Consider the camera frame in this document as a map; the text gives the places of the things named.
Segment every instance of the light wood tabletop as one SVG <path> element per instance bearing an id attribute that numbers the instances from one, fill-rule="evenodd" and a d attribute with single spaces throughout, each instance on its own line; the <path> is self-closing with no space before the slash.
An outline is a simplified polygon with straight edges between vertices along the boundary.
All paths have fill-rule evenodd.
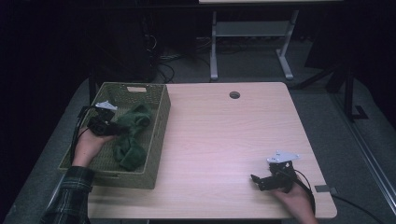
<path id="1" fill-rule="evenodd" d="M 297 153 L 317 217 L 335 217 L 304 127 L 283 83 L 167 85 L 171 109 L 155 189 L 94 186 L 90 218 L 285 218 L 290 215 L 250 175 L 267 177 L 276 150 Z M 238 99 L 230 97 L 237 91 Z"/>

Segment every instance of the hand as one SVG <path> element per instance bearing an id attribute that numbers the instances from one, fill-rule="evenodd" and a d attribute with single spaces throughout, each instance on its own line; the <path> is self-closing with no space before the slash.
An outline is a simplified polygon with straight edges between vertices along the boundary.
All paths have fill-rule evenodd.
<path id="1" fill-rule="evenodd" d="M 298 184 L 294 183 L 289 193 L 283 192 L 282 189 L 273 189 L 271 193 L 283 203 L 299 223 L 318 224 L 318 220 L 312 211 L 309 196 Z"/>
<path id="2" fill-rule="evenodd" d="M 115 136 L 96 136 L 90 129 L 80 129 L 72 166 L 88 167 L 102 146 Z"/>

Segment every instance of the green fabric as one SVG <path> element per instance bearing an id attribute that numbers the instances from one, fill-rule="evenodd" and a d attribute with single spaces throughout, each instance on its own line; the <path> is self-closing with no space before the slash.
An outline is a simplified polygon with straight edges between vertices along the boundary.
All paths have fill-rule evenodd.
<path id="1" fill-rule="evenodd" d="M 139 104 L 117 119 L 117 123 L 129 128 L 129 132 L 118 137 L 114 146 L 114 159 L 127 171 L 145 164 L 147 153 L 136 141 L 136 137 L 150 124 L 150 108 Z"/>

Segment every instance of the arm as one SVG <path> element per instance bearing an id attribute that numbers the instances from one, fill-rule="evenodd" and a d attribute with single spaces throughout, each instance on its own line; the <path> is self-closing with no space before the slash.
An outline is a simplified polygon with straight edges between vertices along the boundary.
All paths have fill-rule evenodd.
<path id="1" fill-rule="evenodd" d="M 81 132 L 72 166 L 67 170 L 58 195 L 40 223 L 89 223 L 88 194 L 94 172 L 87 167 L 103 144 L 112 138 L 113 136 L 95 136 L 90 130 Z"/>
<path id="2" fill-rule="evenodd" d="M 271 190 L 271 193 L 283 203 L 299 223 L 318 224 L 318 220 L 312 211 L 309 197 L 298 184 L 294 183 L 289 193 L 285 193 L 281 189 Z"/>

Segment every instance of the green wicker basket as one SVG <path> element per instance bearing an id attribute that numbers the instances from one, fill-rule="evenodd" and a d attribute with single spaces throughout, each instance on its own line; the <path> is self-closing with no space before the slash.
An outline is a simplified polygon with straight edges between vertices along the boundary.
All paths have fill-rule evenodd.
<path id="1" fill-rule="evenodd" d="M 154 189 L 157 179 L 171 102 L 165 85 L 105 82 L 92 105 L 108 101 L 118 107 L 113 120 L 126 113 L 135 104 L 144 101 L 151 108 L 151 123 L 138 136 L 137 142 L 147 151 L 146 163 L 132 172 L 124 170 L 113 158 L 113 144 L 104 145 L 90 164 L 96 172 L 93 184 L 97 186 L 133 189 Z M 88 123 L 96 112 L 90 110 L 81 126 Z M 65 172 L 70 167 L 70 149 L 64 155 L 59 169 Z"/>

